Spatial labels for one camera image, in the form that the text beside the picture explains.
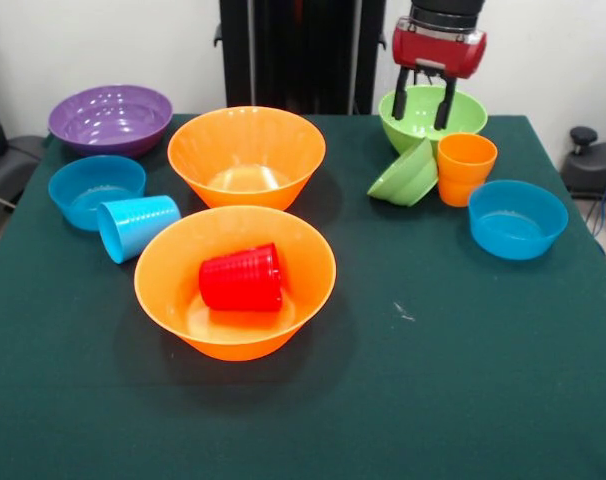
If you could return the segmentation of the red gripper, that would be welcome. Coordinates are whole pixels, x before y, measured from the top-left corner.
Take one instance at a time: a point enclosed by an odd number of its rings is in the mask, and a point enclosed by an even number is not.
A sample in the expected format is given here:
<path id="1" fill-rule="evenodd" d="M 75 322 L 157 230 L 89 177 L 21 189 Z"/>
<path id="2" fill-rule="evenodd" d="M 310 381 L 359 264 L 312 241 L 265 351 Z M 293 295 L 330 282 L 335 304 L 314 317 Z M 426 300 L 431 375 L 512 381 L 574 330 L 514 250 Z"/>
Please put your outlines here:
<path id="1" fill-rule="evenodd" d="M 446 76 L 446 85 L 434 129 L 446 129 L 456 93 L 456 78 L 468 79 L 477 71 L 486 47 L 487 34 L 483 31 L 456 33 L 432 30 L 416 24 L 409 17 L 401 17 L 392 37 L 393 59 L 401 66 L 394 92 L 393 118 L 400 121 L 405 116 L 410 69 L 436 72 Z"/>

